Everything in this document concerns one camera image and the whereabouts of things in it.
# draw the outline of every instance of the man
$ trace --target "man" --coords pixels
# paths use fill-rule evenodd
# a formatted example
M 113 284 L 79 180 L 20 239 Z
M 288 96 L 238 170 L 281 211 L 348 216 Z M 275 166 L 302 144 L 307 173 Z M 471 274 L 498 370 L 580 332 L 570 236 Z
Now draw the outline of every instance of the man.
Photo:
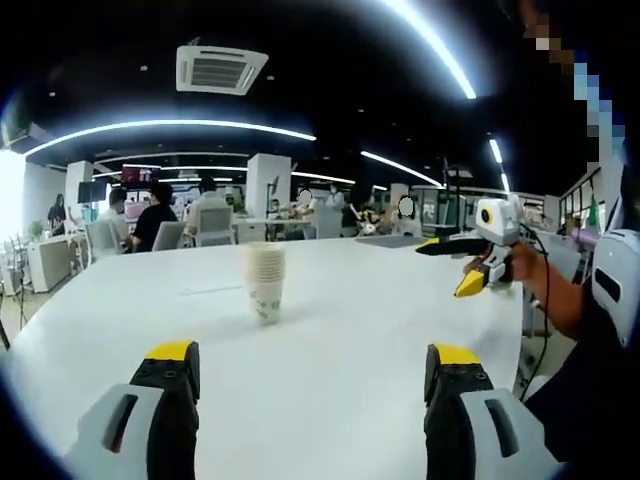
M 193 202 L 187 217 L 186 231 L 191 235 L 198 233 L 198 212 L 205 208 L 226 208 L 226 200 L 216 193 L 217 185 L 211 177 L 203 177 L 198 185 L 200 198 Z
M 133 232 L 132 244 L 136 252 L 150 252 L 156 241 L 162 222 L 176 222 L 176 214 L 171 210 L 173 188 L 168 183 L 154 183 L 151 185 L 149 207 L 147 207 Z
M 547 45 L 550 61 L 559 64 L 563 73 L 573 74 L 574 52 L 566 49 L 564 38 L 562 44 L 558 38 L 550 38 L 552 33 L 557 36 L 555 26 L 549 25 L 549 16 L 539 8 L 549 2 L 506 3 L 511 3 L 512 18 L 520 15 L 526 36 Z M 599 28 L 608 32 L 610 26 Z M 623 185 L 621 201 L 633 203 L 630 198 L 625 200 L 624 192 Z M 622 226 L 637 230 L 637 225 Z M 549 450 L 557 460 L 570 464 L 561 475 L 598 476 L 594 466 L 604 466 L 610 475 L 612 469 L 623 465 L 630 468 L 639 447 L 635 399 L 640 380 L 638 345 L 622 348 L 611 316 L 594 300 L 592 282 L 596 280 L 573 284 L 524 244 L 514 246 L 511 255 L 513 278 L 534 292 L 557 330 L 577 341 L 560 371 L 526 402 L 544 425 Z
M 120 238 L 120 241 L 131 246 L 129 226 L 124 218 L 124 202 L 127 200 L 127 192 L 122 188 L 114 188 L 109 194 L 109 209 L 98 217 L 98 221 L 111 222 Z

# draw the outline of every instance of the wall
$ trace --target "wall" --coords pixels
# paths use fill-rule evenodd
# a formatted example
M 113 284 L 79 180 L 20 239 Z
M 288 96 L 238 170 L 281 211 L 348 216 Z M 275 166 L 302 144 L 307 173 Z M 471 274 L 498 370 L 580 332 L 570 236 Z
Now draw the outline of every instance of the wall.
M 23 230 L 36 220 L 47 225 L 49 208 L 58 193 L 65 191 L 65 173 L 27 163 L 24 171 L 24 191 L 22 204 Z

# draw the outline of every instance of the computer screen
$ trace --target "computer screen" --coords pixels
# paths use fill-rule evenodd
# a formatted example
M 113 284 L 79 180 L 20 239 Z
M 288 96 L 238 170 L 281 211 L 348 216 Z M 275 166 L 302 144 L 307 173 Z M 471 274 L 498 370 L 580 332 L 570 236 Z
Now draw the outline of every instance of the computer screen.
M 106 199 L 106 182 L 80 182 L 78 185 L 78 203 L 103 202 Z
M 122 167 L 122 188 L 126 190 L 148 190 L 158 181 L 159 168 Z

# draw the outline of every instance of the curved ceiling light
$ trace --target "curved ceiling light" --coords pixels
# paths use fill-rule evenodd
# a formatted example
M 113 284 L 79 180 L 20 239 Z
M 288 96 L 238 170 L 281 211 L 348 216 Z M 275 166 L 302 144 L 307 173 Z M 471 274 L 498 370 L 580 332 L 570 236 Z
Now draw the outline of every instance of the curved ceiling light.
M 460 88 L 466 95 L 466 97 L 470 100 L 476 98 L 476 92 L 471 86 L 471 83 L 467 79 L 467 76 L 462 71 L 462 68 L 458 64 L 451 52 L 446 47 L 442 39 L 438 36 L 438 34 L 431 28 L 429 23 L 425 20 L 424 15 L 418 12 L 408 0 L 379 0 L 381 3 L 385 4 L 391 10 L 393 10 L 396 15 L 402 18 L 405 22 L 407 22 L 413 29 L 420 35 L 423 39 L 427 41 L 427 43 L 433 48 L 436 52 L 442 63 L 446 65 L 449 69 L 453 78 L 456 79 Z
M 308 140 L 310 142 L 315 142 L 316 140 L 316 137 L 314 137 L 313 135 L 307 135 L 306 133 L 294 132 L 292 130 L 285 130 L 282 128 L 266 127 L 264 125 L 254 125 L 251 123 L 225 122 L 221 120 L 143 120 L 139 122 L 114 123 L 111 125 L 104 125 L 102 127 L 88 128 L 86 130 L 81 130 L 79 132 L 70 133 L 69 135 L 63 135 L 62 137 L 58 137 L 46 143 L 38 145 L 37 147 L 34 147 L 31 150 L 25 152 L 23 155 L 25 158 L 27 158 L 29 155 L 33 155 L 34 153 L 41 152 L 46 148 L 53 147 L 54 145 L 57 145 L 62 142 L 66 142 L 67 140 L 72 140 L 74 138 L 84 137 L 87 135 L 93 135 L 94 133 L 108 132 L 110 130 L 119 130 L 123 128 L 151 127 L 156 125 L 201 125 L 201 126 L 210 126 L 210 127 L 245 128 L 249 130 L 259 130 L 263 132 L 276 133 L 278 135 L 287 135 L 290 137 L 301 138 L 302 140 Z M 198 155 L 198 154 L 200 153 L 198 152 L 191 153 L 191 155 Z M 128 157 L 119 157 L 118 159 L 119 160 L 122 160 L 125 158 L 134 159 L 134 158 L 144 158 L 144 157 L 153 157 L 153 156 L 161 157 L 161 156 L 167 156 L 167 155 L 170 155 L 170 154 L 155 153 L 155 154 L 148 154 L 148 155 L 130 155 Z M 362 152 L 362 155 L 364 155 L 365 157 L 371 158 L 372 160 L 376 160 L 382 163 L 386 163 L 387 165 L 390 165 L 392 167 L 399 168 L 400 170 L 403 170 L 418 178 L 421 178 L 430 183 L 433 183 L 434 185 L 440 185 L 438 182 L 436 182 L 432 178 L 429 178 L 426 175 L 422 175 L 421 173 L 418 173 L 415 170 L 411 170 L 410 168 L 404 167 L 399 163 L 392 162 L 391 160 L 386 160 L 382 157 L 379 157 L 378 155 L 367 154 L 367 152 Z M 115 159 L 100 160 L 97 163 L 107 163 L 111 160 L 115 160 Z
M 283 128 L 267 127 L 265 125 L 254 125 L 252 123 L 239 123 L 239 122 L 226 122 L 221 120 L 142 120 L 139 122 L 125 122 L 114 123 L 111 125 L 103 125 L 102 127 L 88 128 L 79 132 L 71 133 L 69 135 L 63 135 L 62 137 L 54 138 L 53 140 L 33 147 L 31 150 L 24 153 L 25 157 L 40 152 L 45 148 L 52 147 L 58 143 L 66 142 L 78 137 L 84 137 L 86 135 L 93 135 L 94 133 L 108 132 L 110 130 L 120 130 L 123 128 L 132 127 L 155 127 L 158 125 L 199 125 L 205 127 L 230 127 L 230 128 L 244 128 L 247 130 L 259 130 L 262 132 L 277 133 L 278 135 L 287 135 L 289 137 L 301 138 L 303 140 L 315 141 L 316 137 L 313 135 L 307 135 L 306 133 L 294 132 L 292 130 L 285 130 Z
M 140 167 L 152 167 L 155 168 L 157 167 L 156 165 L 139 165 Z M 161 168 L 162 170 L 168 170 L 168 171 L 175 171 L 175 170 L 227 170 L 227 171 L 236 171 L 236 172 L 247 172 L 249 171 L 249 169 L 247 167 L 223 167 L 223 166 L 211 166 L 211 165 L 206 165 L 206 166 L 200 166 L 200 165 L 191 165 L 191 166 L 183 166 L 183 167 L 158 167 Z M 97 173 L 93 176 L 94 179 L 96 178 L 102 178 L 102 177 L 109 177 L 109 176 L 116 176 L 121 174 L 121 171 L 114 171 L 114 172 L 109 172 L 109 173 Z M 305 172 L 291 172 L 291 175 L 294 177 L 304 177 L 304 178 L 315 178 L 317 180 L 326 180 L 329 182 L 342 182 L 342 183 L 348 183 L 349 185 L 353 185 L 354 182 L 353 180 L 348 180 L 346 178 L 339 178 L 339 177 L 330 177 L 328 175 L 320 175 L 317 173 L 305 173 Z M 167 179 L 163 179 L 160 180 L 160 182 L 195 182 L 195 181 L 200 181 L 200 177 L 189 177 L 189 178 L 167 178 Z M 231 181 L 231 179 L 229 178 L 228 180 L 224 179 L 224 180 L 219 180 L 221 182 L 223 181 Z M 386 187 L 381 187 L 380 185 L 374 185 L 374 188 L 376 190 L 381 190 L 381 191 L 386 191 L 387 188 Z
M 388 160 L 384 157 L 381 157 L 379 155 L 375 155 L 371 152 L 367 152 L 367 151 L 362 151 L 360 152 L 360 155 L 362 155 L 363 157 L 367 157 L 370 158 L 372 160 L 376 160 L 377 162 L 381 162 L 381 163 L 385 163 L 391 167 L 397 168 L 398 170 L 402 170 L 403 172 L 407 172 L 410 173 L 411 175 L 413 175 L 414 177 L 418 177 L 421 178 L 422 180 L 426 180 L 427 182 L 429 182 L 432 185 L 435 185 L 438 188 L 442 188 L 442 184 L 440 182 L 435 181 L 433 178 L 431 177 L 427 177 L 426 175 L 423 175 L 419 172 L 416 172 L 415 170 L 411 170 L 410 168 L 405 167 L 404 165 L 400 165 L 399 163 L 393 162 L 391 160 Z

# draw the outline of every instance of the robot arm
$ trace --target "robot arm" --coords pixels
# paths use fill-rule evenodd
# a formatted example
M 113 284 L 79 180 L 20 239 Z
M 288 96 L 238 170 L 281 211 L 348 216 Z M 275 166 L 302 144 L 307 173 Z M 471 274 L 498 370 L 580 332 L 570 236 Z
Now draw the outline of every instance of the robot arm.
M 543 480 L 560 469 L 540 422 L 511 392 L 494 390 L 469 350 L 429 345 L 425 404 L 428 480 Z
M 430 239 L 416 251 L 424 255 L 482 256 L 454 293 L 456 297 L 476 295 L 487 286 L 511 283 L 510 249 L 519 241 L 529 241 L 521 236 L 521 219 L 522 208 L 516 195 L 510 195 L 508 200 L 482 199 L 478 201 L 474 232 Z
M 195 479 L 199 370 L 196 342 L 150 352 L 129 384 L 114 385 L 80 419 L 65 456 L 74 478 Z

